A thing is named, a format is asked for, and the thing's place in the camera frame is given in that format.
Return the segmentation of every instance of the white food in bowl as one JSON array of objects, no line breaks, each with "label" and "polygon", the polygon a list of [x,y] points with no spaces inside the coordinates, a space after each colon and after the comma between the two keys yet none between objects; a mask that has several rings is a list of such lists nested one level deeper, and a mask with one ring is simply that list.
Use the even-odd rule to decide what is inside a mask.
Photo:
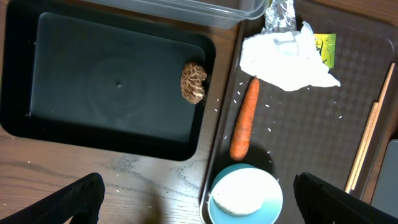
[{"label": "white food in bowl", "polygon": [[253,168],[228,174],[212,191],[216,205],[233,216],[245,216],[259,210],[267,197],[267,179],[264,175],[264,171]]}]

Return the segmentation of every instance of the white paper towel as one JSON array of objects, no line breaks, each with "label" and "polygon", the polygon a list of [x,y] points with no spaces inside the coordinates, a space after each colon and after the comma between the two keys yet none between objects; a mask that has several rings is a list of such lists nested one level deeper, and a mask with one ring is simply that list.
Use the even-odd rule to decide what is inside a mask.
[{"label": "white paper towel", "polygon": [[322,62],[306,22],[301,32],[258,34],[245,39],[240,66],[242,71],[285,91],[308,85],[340,86]]}]

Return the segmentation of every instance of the gray object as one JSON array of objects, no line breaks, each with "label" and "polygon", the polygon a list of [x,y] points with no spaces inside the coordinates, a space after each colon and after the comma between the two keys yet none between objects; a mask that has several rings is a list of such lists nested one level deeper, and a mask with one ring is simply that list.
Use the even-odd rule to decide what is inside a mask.
[{"label": "gray object", "polygon": [[398,218],[398,139],[387,147],[371,205]]}]

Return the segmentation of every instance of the plastic container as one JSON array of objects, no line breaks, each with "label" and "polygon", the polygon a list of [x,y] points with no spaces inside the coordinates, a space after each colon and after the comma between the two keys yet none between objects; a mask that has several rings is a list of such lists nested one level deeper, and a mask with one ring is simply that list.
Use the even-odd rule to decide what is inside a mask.
[{"label": "plastic container", "polygon": [[179,21],[229,29],[263,15],[269,0],[84,0]]}]

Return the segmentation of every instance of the dried mushroom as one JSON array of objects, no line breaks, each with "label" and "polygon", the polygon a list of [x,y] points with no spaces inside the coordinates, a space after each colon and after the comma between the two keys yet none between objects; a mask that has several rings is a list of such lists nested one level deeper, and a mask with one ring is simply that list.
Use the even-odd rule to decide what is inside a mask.
[{"label": "dried mushroom", "polygon": [[190,103],[197,104],[205,96],[205,89],[201,85],[206,80],[205,69],[197,63],[188,62],[182,70],[181,93]]}]

